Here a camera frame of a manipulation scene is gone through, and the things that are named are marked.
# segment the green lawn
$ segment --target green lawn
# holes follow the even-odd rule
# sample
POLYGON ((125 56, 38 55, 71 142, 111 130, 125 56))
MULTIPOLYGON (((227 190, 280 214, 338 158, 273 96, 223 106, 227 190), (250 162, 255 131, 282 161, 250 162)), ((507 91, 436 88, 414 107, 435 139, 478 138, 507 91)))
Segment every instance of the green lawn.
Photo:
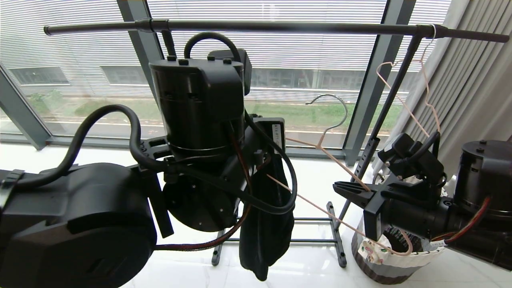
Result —
MULTIPOLYGON (((156 103, 152 99, 119 99, 119 100, 101 100, 87 98, 61 98, 58 104, 44 101, 41 99, 29 99, 32 107, 46 119, 60 119, 63 117, 86 117, 94 110, 108 104, 123 104, 132 108, 142 122, 161 122, 160 112, 156 103)), ((292 104, 287 102, 265 103, 259 101, 246 101, 246 109, 249 113, 256 113, 264 117, 282 117, 286 122, 288 130, 312 130, 321 131, 328 126, 339 123, 344 109, 340 104, 320 104, 320 105, 304 105, 292 104)), ((346 131, 349 126, 355 104, 347 104, 349 115, 345 123, 335 131, 346 131)), ((378 114, 382 109, 382 105, 378 105, 372 125, 377 120, 378 114)), ((398 114, 401 111, 400 105, 393 105, 389 110, 388 117, 382 126, 383 131, 390 130, 398 114)), ((106 118, 116 121, 125 119, 121 113, 112 113, 106 118)))

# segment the hanger hook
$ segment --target hanger hook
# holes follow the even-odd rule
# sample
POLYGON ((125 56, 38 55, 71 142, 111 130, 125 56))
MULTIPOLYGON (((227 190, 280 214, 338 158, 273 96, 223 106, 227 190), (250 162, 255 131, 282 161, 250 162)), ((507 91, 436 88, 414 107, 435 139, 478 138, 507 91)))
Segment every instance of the hanger hook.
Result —
POLYGON ((348 114, 349 114, 349 110, 348 110, 348 108, 347 108, 347 104, 345 104, 345 102, 344 102, 341 98, 339 98, 338 96, 333 95, 333 94, 322 94, 322 95, 319 95, 319 96, 315 97, 315 99, 313 99, 311 102, 306 102, 306 105, 313 104, 313 103, 314 103, 315 101, 317 101, 319 98, 322 98, 322 97, 324 97, 324 96, 334 97, 334 98, 336 98, 338 101, 340 101, 340 102, 342 103, 343 107, 345 108, 345 114, 343 115, 342 120, 341 120, 338 124, 333 125, 333 126, 331 126, 331 127, 328 127, 326 130, 324 130, 324 133, 322 134, 322 137, 320 138, 320 141, 318 142, 317 147, 320 147, 320 146, 322 145, 322 142, 324 141, 324 137, 325 137, 325 134, 327 133, 327 131, 329 131, 329 130, 331 130, 331 129, 333 129, 333 128, 336 128, 336 127, 341 126, 341 125, 345 122, 345 120, 347 120, 347 116, 348 116, 348 114))

